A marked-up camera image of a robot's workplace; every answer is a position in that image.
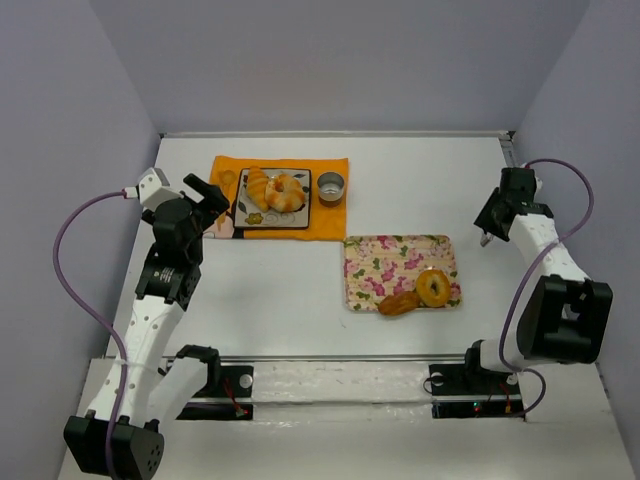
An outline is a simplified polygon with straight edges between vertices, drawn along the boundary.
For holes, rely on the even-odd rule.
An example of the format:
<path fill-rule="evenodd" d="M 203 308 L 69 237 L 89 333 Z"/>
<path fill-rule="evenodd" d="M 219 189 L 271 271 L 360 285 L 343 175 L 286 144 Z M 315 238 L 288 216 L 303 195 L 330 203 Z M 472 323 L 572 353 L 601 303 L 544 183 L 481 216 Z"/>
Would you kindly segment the round twisted bread bun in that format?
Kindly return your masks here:
<path fill-rule="evenodd" d="M 305 203 L 305 192 L 296 178 L 288 174 L 279 174 L 267 182 L 265 201 L 270 208 L 280 213 L 291 213 Z"/>

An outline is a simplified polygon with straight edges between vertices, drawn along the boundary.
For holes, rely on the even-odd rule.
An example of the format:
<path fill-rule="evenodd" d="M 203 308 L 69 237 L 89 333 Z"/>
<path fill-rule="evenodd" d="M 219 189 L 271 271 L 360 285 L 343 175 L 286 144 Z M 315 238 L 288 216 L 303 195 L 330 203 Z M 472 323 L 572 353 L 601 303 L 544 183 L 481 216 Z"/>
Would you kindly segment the metal kitchen tongs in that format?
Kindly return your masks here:
<path fill-rule="evenodd" d="M 480 239 L 480 245 L 486 247 L 493 240 L 493 235 L 490 233 L 483 233 Z"/>

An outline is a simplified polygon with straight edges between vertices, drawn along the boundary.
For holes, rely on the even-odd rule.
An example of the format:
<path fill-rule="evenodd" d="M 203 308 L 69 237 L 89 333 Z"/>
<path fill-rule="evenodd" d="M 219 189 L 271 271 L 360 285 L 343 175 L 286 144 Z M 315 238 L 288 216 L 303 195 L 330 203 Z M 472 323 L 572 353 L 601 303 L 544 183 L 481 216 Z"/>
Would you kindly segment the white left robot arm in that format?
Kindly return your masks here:
<path fill-rule="evenodd" d="M 203 235 L 229 207 L 217 186 L 194 174 L 184 183 L 195 201 L 173 189 L 164 172 L 150 168 L 134 187 L 120 191 L 143 208 L 153 242 L 135 288 L 126 332 L 104 321 L 117 355 L 103 384 L 81 415 L 68 418 L 63 437 L 79 469 L 111 479 L 151 479 L 164 453 L 161 432 L 207 381 L 220 378 L 211 347 L 186 345 L 166 374 L 165 348 L 186 313 L 201 278 Z"/>

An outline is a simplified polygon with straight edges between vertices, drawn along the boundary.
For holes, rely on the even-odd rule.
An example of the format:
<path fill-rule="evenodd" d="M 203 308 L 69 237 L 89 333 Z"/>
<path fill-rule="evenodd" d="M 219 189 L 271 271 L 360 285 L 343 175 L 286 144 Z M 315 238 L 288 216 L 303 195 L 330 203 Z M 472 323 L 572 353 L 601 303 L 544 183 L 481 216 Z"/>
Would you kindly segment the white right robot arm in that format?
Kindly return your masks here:
<path fill-rule="evenodd" d="M 474 224 L 481 243 L 512 242 L 528 268 L 500 336 L 478 340 L 465 354 L 468 373 L 522 372 L 543 364 L 592 364 L 601 350 L 613 303 L 608 283 L 589 277 L 556 230 L 551 208 L 536 201 L 529 167 L 506 167 Z"/>

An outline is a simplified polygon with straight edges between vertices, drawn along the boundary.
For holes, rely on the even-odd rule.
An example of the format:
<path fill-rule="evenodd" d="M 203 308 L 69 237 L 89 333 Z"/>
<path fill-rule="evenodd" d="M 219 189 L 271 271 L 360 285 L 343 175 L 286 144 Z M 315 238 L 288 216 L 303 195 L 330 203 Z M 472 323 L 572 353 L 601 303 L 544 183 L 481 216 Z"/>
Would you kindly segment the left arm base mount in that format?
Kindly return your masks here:
<path fill-rule="evenodd" d="M 253 384 L 253 366 L 223 365 L 219 380 L 207 380 L 186 403 L 177 420 L 251 421 L 254 417 Z"/>

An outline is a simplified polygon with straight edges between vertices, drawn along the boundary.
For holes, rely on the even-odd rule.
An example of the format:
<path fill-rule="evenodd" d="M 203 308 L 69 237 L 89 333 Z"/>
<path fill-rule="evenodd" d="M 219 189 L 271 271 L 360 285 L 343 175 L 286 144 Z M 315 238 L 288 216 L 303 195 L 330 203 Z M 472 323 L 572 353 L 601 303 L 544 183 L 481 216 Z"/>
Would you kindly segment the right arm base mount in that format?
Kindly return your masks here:
<path fill-rule="evenodd" d="M 472 373 L 459 363 L 432 363 L 423 381 L 436 420 L 507 418 L 525 410 L 517 380 L 506 373 Z"/>

